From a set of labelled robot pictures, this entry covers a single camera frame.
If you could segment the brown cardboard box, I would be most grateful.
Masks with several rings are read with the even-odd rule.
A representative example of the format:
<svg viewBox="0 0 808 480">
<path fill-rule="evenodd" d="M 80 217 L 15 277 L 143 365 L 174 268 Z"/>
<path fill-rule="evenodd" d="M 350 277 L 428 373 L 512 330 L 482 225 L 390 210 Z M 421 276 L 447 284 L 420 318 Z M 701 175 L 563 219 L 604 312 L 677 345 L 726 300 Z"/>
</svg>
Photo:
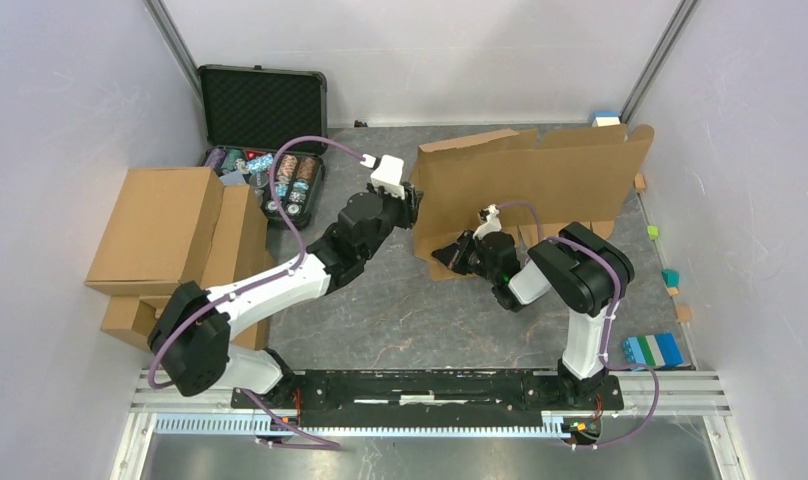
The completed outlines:
<svg viewBox="0 0 808 480">
<path fill-rule="evenodd" d="M 499 219 L 516 241 L 554 235 L 573 221 L 609 238 L 654 138 L 654 128 L 641 124 L 504 129 L 423 144 L 410 177 L 424 194 L 414 254 L 432 280 L 455 278 L 432 253 L 475 229 L 491 204 L 511 205 Z"/>
</svg>

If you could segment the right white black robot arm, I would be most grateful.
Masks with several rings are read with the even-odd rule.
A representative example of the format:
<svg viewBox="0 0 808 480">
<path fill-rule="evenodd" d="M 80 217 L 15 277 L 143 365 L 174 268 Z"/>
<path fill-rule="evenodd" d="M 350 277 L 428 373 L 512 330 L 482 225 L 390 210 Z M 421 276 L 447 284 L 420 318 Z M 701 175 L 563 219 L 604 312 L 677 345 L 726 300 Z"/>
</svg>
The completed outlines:
<svg viewBox="0 0 808 480">
<path fill-rule="evenodd" d="M 569 310 L 566 348 L 557 364 L 557 399 L 582 408 L 600 394 L 608 377 L 606 343 L 615 310 L 635 278 L 625 254 L 578 222 L 517 258 L 513 237 L 492 228 L 464 231 L 432 257 L 458 275 L 491 283 L 496 301 L 518 312 L 549 292 Z"/>
</svg>

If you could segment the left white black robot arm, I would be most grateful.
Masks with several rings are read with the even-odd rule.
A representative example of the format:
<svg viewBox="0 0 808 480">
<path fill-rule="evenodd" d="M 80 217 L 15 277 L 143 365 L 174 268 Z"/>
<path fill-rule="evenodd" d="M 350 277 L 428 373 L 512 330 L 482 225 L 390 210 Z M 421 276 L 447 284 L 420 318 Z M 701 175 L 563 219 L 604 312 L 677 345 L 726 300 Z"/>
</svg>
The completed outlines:
<svg viewBox="0 0 808 480">
<path fill-rule="evenodd" d="M 271 353 L 244 349 L 234 339 L 263 319 L 351 283 L 394 229 L 415 225 L 422 198 L 410 183 L 404 183 L 401 197 L 387 187 L 368 186 L 289 262 L 232 284 L 178 286 L 148 337 L 155 356 L 149 385 L 175 387 L 184 397 L 213 386 L 239 387 L 270 407 L 286 405 L 294 394 L 293 379 Z M 169 377 L 163 384 L 156 380 L 157 368 Z"/>
</svg>

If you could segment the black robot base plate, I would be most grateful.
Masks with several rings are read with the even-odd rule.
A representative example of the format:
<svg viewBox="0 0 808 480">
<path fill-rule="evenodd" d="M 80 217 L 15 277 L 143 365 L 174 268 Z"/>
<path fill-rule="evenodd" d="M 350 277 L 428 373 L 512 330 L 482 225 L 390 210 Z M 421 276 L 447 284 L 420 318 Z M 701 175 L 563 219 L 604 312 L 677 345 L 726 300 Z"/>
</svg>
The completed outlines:
<svg viewBox="0 0 808 480">
<path fill-rule="evenodd" d="M 625 405 L 612 374 L 580 406 L 560 402 L 556 387 L 555 370 L 305 370 L 260 398 L 295 411 L 302 427 L 346 428 L 534 427 L 545 411 L 580 416 Z"/>
</svg>

